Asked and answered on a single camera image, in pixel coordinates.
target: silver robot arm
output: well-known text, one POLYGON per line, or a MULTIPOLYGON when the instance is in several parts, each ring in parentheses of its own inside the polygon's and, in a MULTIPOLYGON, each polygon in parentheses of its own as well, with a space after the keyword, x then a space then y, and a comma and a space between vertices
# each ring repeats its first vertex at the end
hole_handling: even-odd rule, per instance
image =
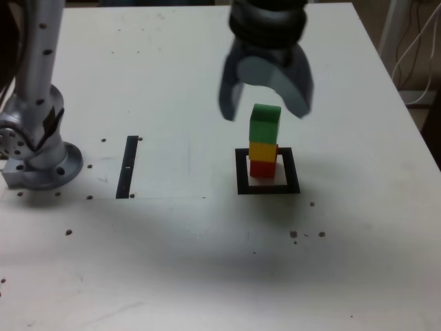
POLYGON ((64 100, 51 84, 65 0, 24 0, 23 56, 0 113, 0 151, 10 188, 50 190, 80 172, 80 150, 61 139, 64 100))

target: stacked blocks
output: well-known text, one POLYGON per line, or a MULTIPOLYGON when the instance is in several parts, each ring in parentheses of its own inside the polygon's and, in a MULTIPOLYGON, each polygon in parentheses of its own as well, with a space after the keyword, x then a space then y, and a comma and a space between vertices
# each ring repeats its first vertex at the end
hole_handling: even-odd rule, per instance
POLYGON ((280 107, 254 105, 249 121, 249 175, 274 178, 278 154, 280 107))

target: white table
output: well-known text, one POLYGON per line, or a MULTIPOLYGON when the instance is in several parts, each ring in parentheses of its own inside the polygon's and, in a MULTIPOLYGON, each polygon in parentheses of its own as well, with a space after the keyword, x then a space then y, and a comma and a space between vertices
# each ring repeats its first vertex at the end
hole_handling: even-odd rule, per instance
POLYGON ((222 119, 228 12, 65 11, 54 84, 85 167, 50 192, 2 184, 0 330, 441 328, 441 176, 353 7, 307 7, 314 108, 283 108, 278 140, 294 196, 237 195, 252 106, 283 103, 246 87, 222 119), (128 135, 136 198, 116 200, 128 135))

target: black strip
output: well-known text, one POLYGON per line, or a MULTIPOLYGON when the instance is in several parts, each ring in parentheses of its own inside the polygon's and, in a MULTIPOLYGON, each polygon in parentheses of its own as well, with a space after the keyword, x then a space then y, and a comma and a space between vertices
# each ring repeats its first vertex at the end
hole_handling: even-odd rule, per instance
POLYGON ((116 189, 117 199, 129 199, 137 147, 138 136, 128 136, 127 142, 125 143, 123 164, 119 174, 118 188, 116 189))
POLYGON ((300 186, 298 184, 296 165, 289 147, 279 148, 278 155, 282 155, 283 167, 287 185, 262 185, 250 186, 248 183, 247 155, 248 148, 236 149, 236 177, 237 194, 298 194, 300 186))

